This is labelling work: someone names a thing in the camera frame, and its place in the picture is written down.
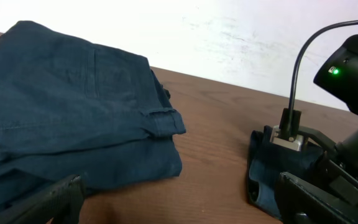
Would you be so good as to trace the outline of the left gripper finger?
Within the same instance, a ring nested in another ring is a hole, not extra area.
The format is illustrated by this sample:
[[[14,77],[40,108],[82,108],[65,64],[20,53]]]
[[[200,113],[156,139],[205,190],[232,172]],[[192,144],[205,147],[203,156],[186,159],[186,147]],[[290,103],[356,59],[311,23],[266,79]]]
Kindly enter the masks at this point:
[[[77,224],[85,185],[70,175],[0,213],[0,224]]]

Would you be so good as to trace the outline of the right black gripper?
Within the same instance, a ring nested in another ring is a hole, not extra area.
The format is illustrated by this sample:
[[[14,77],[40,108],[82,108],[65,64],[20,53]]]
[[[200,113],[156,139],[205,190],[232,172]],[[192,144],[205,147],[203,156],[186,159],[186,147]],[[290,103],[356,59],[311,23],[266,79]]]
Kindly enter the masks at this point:
[[[358,223],[358,151],[281,149],[275,201],[284,223]]]

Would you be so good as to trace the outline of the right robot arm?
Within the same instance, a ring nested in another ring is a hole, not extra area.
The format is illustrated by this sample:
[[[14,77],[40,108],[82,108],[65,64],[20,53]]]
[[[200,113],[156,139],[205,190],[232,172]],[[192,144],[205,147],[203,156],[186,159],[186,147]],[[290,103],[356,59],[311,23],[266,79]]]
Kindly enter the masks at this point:
[[[352,35],[317,72],[314,83],[358,115],[358,34]],[[309,140],[322,150],[303,180],[282,172],[275,199],[285,223],[358,223],[358,130],[341,142],[300,125],[300,112],[284,110],[272,143],[302,151]]]

